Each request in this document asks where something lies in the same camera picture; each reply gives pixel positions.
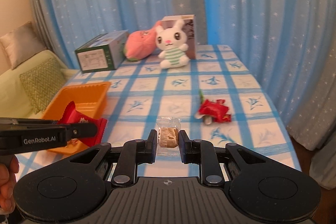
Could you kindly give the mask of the person's left hand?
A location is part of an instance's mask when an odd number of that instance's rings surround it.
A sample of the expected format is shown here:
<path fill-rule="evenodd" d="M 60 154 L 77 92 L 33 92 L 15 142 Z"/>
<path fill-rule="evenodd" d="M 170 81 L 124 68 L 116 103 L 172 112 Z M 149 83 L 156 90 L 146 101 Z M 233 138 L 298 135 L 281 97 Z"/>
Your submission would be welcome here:
<path fill-rule="evenodd" d="M 15 209 L 13 190 L 17 183 L 15 175 L 18 172 L 19 162 L 16 156 L 13 156 L 11 159 L 9 168 L 1 164 L 1 208 L 8 213 L 12 213 Z"/>

